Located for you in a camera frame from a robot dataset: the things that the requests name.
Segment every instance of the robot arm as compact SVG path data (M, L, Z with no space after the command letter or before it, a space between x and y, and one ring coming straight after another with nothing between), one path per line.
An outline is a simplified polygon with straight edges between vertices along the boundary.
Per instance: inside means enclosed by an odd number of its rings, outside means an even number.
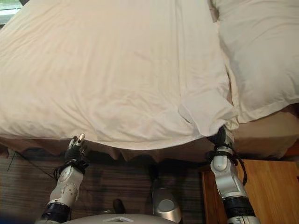
M59 224L70 220L71 208L77 201L79 187L88 164L82 159L84 134L70 141L65 154L66 163L54 171L57 186L50 195L41 220L36 224Z
M211 170L215 175L228 224L260 224L244 187L247 175L241 159L239 162L245 171L243 184L238 178L233 140L229 137L228 131L222 127L215 136L208 139L215 144L215 150L210 154Z

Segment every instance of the dark floor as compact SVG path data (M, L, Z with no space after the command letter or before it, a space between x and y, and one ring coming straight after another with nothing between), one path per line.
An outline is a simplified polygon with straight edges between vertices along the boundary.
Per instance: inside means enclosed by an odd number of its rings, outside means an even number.
M27 159L52 174L63 164L63 157L55 157L42 149L22 153ZM8 159L0 158L0 214L34 220L43 212L56 182L28 161L15 155L7 171ZM112 208L112 201L120 198L128 213L152 214L150 178L146 168L150 157L125 162L114 161L106 154L91 152L72 218L97 215ZM160 165L161 179L171 188L181 205L185 224L204 223L201 178L196 165L181 161L164 161Z

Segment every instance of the bed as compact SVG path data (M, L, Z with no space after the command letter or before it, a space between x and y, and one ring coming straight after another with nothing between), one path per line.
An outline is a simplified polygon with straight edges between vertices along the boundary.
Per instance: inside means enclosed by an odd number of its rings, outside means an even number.
M59 154L84 132L115 159L202 162L213 148L205 136L226 125L240 153L282 157L299 135L298 51L293 88L276 86L280 105L244 104L256 96L242 98L228 21L221 48L206 1L29 1L0 31L0 144ZM271 90L259 98L273 105Z

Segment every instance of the white bedsheet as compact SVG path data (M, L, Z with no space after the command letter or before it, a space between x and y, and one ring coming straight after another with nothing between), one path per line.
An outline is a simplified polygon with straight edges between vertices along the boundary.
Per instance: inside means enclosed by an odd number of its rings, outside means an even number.
M228 94L205 0L30 0L0 31L3 137L165 148L231 125Z

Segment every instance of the pillow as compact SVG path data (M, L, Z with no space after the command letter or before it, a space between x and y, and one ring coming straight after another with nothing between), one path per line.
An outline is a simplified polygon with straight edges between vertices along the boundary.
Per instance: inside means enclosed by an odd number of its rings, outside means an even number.
M213 0L233 72L238 120L299 102L299 0Z

